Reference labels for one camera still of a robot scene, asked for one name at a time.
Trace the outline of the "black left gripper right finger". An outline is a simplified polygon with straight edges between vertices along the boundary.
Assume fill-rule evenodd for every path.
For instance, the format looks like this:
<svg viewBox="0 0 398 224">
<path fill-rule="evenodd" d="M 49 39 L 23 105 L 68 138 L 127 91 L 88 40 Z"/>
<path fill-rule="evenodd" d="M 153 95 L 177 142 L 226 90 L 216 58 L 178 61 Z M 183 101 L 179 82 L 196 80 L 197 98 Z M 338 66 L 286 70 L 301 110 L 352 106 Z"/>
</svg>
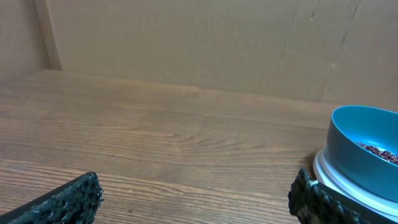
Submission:
<svg viewBox="0 0 398 224">
<path fill-rule="evenodd" d="M 396 224 L 313 180 L 301 168 L 288 193 L 289 212 L 303 224 Z"/>
</svg>

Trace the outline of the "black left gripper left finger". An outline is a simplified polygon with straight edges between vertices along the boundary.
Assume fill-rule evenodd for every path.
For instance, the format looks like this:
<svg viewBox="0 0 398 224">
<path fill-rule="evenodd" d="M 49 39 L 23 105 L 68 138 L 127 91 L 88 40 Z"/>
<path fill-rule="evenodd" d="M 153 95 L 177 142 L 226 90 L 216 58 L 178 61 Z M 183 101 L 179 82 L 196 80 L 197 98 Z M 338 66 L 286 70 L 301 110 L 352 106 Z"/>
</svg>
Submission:
<svg viewBox="0 0 398 224">
<path fill-rule="evenodd" d="M 39 198 L 1 215 L 10 224 L 92 224 L 103 201 L 96 173 L 87 172 Z"/>
</svg>

